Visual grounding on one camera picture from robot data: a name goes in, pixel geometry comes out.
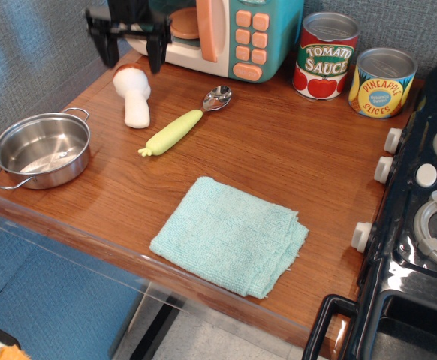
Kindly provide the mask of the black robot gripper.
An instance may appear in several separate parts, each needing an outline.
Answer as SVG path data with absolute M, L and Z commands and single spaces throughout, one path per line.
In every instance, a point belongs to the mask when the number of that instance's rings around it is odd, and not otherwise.
M 119 60 L 117 38 L 145 39 L 150 70 L 161 71 L 171 39 L 169 17 L 148 1 L 108 1 L 84 10 L 88 32 L 103 62 L 113 68 Z

